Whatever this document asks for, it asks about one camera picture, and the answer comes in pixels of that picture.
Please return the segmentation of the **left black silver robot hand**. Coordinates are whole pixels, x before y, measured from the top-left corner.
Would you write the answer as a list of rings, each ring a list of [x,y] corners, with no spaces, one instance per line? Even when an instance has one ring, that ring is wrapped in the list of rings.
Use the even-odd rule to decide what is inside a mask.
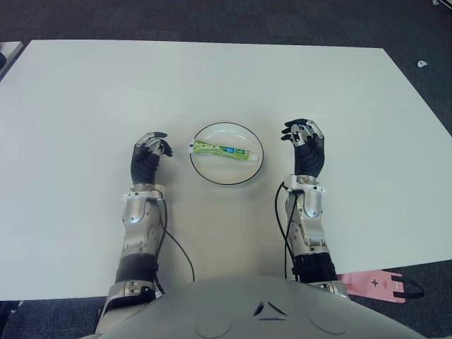
[[[163,155],[172,157],[172,148],[165,140],[167,134],[147,132],[133,146],[131,179],[133,184],[154,184],[156,172]]]

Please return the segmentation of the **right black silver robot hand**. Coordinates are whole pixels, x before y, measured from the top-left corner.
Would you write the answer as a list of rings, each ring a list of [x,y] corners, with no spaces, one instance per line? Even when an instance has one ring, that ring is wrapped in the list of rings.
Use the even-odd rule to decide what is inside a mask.
[[[324,165],[324,135],[313,120],[295,119],[285,122],[282,141],[294,147],[294,174],[317,178]]]

